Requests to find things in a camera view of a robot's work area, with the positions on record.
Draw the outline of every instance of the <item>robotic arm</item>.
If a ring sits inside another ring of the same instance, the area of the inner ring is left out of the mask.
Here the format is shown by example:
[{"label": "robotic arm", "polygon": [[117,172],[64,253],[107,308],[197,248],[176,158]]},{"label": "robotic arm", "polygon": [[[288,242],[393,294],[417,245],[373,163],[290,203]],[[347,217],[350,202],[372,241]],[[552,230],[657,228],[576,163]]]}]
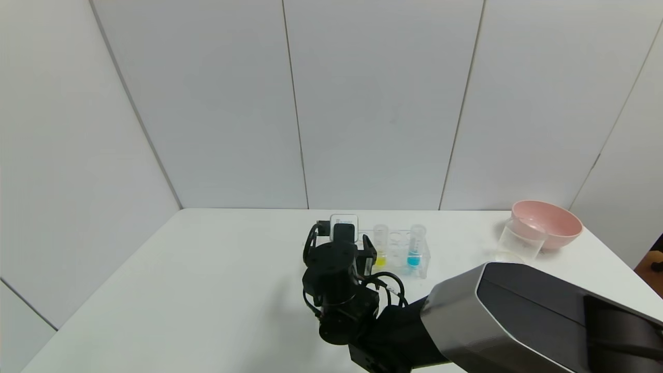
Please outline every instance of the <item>robotic arm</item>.
[{"label": "robotic arm", "polygon": [[[304,300],[320,336],[348,345],[368,372],[408,373],[454,362],[475,372],[663,373],[663,323],[527,265],[485,263],[408,304],[395,275],[371,274],[376,252],[355,227],[318,222],[304,246]],[[398,305],[377,317],[380,277],[395,278]],[[313,297],[311,304],[306,295]]]}]

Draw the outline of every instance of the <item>clear plastic cup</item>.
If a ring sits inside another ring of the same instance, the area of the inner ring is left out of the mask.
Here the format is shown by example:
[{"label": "clear plastic cup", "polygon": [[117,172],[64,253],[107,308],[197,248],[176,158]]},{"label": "clear plastic cup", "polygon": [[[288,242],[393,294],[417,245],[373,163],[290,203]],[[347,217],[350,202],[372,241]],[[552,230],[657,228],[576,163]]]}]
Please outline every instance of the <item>clear plastic cup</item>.
[{"label": "clear plastic cup", "polygon": [[496,261],[531,263],[548,238],[544,227],[533,220],[510,218],[495,250]]}]

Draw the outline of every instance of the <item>white wall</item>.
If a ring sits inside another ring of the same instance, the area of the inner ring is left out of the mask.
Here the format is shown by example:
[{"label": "white wall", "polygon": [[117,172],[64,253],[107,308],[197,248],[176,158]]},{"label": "white wall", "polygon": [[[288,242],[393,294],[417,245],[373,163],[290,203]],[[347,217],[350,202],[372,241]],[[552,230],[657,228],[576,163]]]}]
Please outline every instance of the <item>white wall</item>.
[{"label": "white wall", "polygon": [[280,1],[94,4],[184,207],[307,207]]},{"label": "white wall", "polygon": [[59,327],[178,207],[86,0],[3,0],[0,35],[1,273]]},{"label": "white wall", "polygon": [[3,283],[0,283],[0,332],[2,373],[19,373],[55,334]]},{"label": "white wall", "polygon": [[572,212],[635,267],[663,232],[663,32]]},{"label": "white wall", "polygon": [[310,208],[437,210],[482,0],[286,0]]},{"label": "white wall", "polygon": [[488,0],[441,209],[568,208],[661,19],[659,0]]}]

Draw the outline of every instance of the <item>table surface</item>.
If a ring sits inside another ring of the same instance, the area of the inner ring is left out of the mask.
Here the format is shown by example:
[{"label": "table surface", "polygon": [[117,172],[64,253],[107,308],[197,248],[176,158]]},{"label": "table surface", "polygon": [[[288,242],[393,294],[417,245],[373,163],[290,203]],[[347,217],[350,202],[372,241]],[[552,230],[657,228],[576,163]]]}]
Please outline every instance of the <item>table surface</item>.
[{"label": "table surface", "polygon": [[[302,247],[331,210],[185,209],[71,317],[24,373],[362,372],[318,336],[302,300]],[[344,211],[359,229],[427,227],[428,278],[408,300],[490,259],[503,211]],[[585,231],[533,266],[663,320],[663,301]],[[463,372],[453,364],[423,368]]]}]

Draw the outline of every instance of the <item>yellow liquid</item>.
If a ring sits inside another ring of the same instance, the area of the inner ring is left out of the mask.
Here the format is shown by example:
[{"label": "yellow liquid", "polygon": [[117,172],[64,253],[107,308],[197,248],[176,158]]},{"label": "yellow liquid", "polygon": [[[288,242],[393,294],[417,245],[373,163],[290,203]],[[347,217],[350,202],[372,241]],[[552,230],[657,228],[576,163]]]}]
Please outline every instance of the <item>yellow liquid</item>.
[{"label": "yellow liquid", "polygon": [[378,267],[384,267],[385,264],[387,264],[387,257],[378,254],[378,257],[375,259],[375,265]]}]

